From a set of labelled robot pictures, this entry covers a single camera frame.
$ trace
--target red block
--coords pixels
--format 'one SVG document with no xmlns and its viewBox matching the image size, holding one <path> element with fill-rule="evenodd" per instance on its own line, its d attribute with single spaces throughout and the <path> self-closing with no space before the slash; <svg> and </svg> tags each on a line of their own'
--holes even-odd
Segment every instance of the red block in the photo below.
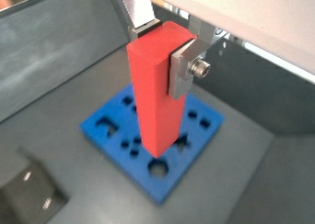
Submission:
<svg viewBox="0 0 315 224">
<path fill-rule="evenodd" d="M 169 53 L 189 39 L 190 32 L 173 22 L 152 30 L 126 46 L 141 142 L 157 158 L 178 137 L 184 96 L 168 94 Z"/>
</svg>

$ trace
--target blue board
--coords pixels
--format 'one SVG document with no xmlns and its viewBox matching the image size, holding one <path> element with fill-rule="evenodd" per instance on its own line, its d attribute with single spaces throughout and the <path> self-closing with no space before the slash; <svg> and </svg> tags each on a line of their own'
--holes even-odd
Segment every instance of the blue board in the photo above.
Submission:
<svg viewBox="0 0 315 224">
<path fill-rule="evenodd" d="M 133 87 L 129 85 L 81 123 L 95 147 L 161 204 L 208 144 L 222 116 L 186 94 L 180 136 L 158 159 L 141 146 Z"/>
</svg>

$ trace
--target bolt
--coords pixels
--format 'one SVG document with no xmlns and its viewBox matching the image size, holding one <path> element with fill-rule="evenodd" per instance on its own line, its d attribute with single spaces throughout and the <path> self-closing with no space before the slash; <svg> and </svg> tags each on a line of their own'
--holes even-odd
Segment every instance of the bolt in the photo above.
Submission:
<svg viewBox="0 0 315 224">
<path fill-rule="evenodd" d="M 210 70 L 210 65 L 205 61 L 202 61 L 201 58 L 197 58 L 189 67 L 189 73 L 194 75 L 197 78 L 205 77 L 209 70 Z"/>
<path fill-rule="evenodd" d="M 214 30 L 214 35 L 217 36 L 221 33 L 221 31 L 222 31 L 221 29 L 216 29 Z"/>
<path fill-rule="evenodd" d="M 31 175 L 31 172 L 27 171 L 27 172 L 25 173 L 25 175 L 23 175 L 23 181 L 27 181 L 30 175 Z"/>
<path fill-rule="evenodd" d="M 51 201 L 53 201 L 53 200 L 51 200 L 50 197 L 45 199 L 45 202 L 43 202 L 43 205 L 42 205 L 42 209 L 43 209 L 43 210 L 47 209 L 49 205 L 51 204 Z"/>
</svg>

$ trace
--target metal wall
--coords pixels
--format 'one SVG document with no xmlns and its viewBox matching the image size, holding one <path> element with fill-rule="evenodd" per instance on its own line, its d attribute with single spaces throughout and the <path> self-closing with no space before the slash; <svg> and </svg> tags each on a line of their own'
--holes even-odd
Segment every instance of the metal wall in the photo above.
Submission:
<svg viewBox="0 0 315 224">
<path fill-rule="evenodd" d="M 29 4 L 0 15 L 0 122 L 128 40 L 109 0 Z"/>
<path fill-rule="evenodd" d="M 154 15 L 188 27 L 185 19 L 158 6 Z M 315 133 L 310 83 L 226 40 L 208 50 L 205 60 L 210 73 L 194 77 L 194 83 L 214 97 L 274 134 Z"/>
</svg>

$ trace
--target metal bracket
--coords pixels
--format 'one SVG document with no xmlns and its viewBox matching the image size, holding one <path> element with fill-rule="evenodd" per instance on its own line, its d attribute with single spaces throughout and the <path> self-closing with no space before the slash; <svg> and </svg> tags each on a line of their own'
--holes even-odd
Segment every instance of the metal bracket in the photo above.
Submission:
<svg viewBox="0 0 315 224">
<path fill-rule="evenodd" d="M 202 61 L 206 50 L 226 34 L 194 16 L 189 17 L 189 30 L 196 39 L 170 55 L 168 95 L 174 100 L 189 90 L 193 76 L 202 78 L 208 74 L 210 65 Z"/>
<path fill-rule="evenodd" d="M 130 41 L 161 25 L 153 16 L 150 0 L 116 0 L 116 5 L 128 24 Z"/>
</svg>

